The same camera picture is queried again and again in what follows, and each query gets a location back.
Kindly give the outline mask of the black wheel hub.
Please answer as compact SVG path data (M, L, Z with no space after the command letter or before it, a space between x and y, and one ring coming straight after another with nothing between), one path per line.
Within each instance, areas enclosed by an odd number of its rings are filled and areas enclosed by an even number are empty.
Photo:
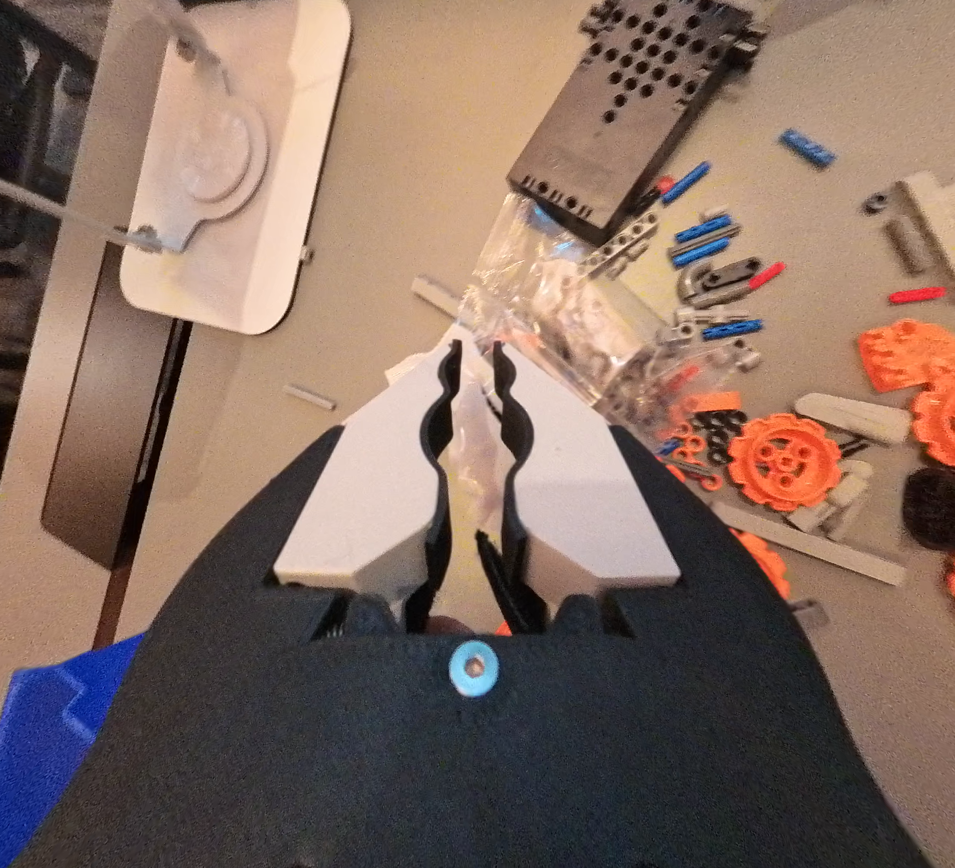
M901 517L909 536L923 548L953 553L953 470L923 468L910 474L903 487Z

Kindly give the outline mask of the clear bag of orange parts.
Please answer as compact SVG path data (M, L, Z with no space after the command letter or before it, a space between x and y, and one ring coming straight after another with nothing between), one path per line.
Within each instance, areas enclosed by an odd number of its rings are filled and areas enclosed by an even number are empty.
M654 195L623 226L651 208L659 231L662 209ZM600 246L564 230L529 198L509 195L461 296L459 317L450 319L471 332L480 353L489 353L497 340L512 341L585 404L651 448L639 424L642 369L669 311L661 314L627 285L627 271L646 253L615 280L580 277L577 265Z

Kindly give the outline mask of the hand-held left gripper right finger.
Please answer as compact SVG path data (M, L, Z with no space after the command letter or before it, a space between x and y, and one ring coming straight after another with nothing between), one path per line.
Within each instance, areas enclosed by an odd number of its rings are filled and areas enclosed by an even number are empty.
M672 586L681 575L615 440L593 409L497 342L505 573L534 592Z

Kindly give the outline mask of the black perforated plastic block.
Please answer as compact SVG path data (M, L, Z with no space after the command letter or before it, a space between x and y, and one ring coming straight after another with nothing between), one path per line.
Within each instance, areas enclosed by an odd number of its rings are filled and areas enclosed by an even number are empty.
M723 0L602 0L579 29L589 42L507 182L603 245L724 80L752 67L768 29Z

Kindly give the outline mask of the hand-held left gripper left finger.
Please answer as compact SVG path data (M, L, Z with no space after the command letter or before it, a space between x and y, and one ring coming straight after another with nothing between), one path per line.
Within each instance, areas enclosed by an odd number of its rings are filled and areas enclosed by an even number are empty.
M450 562L447 475L462 343L427 354L342 426L274 564L282 584L440 588Z

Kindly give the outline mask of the light grey holed beam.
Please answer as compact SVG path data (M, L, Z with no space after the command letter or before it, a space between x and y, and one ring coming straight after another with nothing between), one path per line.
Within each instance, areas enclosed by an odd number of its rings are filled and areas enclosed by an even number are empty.
M580 277L615 280L650 247L659 227L659 215L651 208L629 220L608 242L596 248L577 265Z

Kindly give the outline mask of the scattered orange gear wheels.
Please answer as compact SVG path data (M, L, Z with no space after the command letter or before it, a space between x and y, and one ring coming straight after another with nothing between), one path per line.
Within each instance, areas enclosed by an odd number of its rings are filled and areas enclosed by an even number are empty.
M953 470L953 376L925 385L909 411L914 420L908 437L915 437L929 459L923 468ZM873 443L784 411L749 419L730 444L727 466L711 464L707 452L699 452L696 461L658 456L679 479L695 480L709 492L719 490L724 473L728 473L742 496L782 514L786 525L839 542L853 526L870 488L873 469L857 455ZM734 528L731 531L774 589L788 599L786 565L770 550L769 541ZM936 553L946 560L942 586L953 599L953 553Z

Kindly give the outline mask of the orange wedge panel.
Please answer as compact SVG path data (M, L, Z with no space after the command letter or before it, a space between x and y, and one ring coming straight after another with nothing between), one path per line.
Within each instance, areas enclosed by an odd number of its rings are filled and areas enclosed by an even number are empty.
M928 385L953 376L954 335L941 325L903 318L863 332L857 346L878 392Z

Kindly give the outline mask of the grey flat bar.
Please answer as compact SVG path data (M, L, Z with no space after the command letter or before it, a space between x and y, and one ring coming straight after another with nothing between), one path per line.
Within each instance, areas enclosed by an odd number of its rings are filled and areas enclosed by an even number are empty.
M441 283L424 275L415 276L411 285L412 295L452 319L460 314L461 296Z

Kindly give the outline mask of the blue plastic bin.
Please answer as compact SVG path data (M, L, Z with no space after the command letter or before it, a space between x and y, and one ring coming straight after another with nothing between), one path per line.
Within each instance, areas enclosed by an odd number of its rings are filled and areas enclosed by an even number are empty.
M144 635L14 671L1 716L1 865L11 865L89 753Z

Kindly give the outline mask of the white book stand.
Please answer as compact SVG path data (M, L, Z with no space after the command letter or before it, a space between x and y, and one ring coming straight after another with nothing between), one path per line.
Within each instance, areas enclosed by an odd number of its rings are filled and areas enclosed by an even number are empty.
M2 194L124 249L138 309L243 335L294 296L352 42L343 0L150 0L167 32L127 230L6 180Z

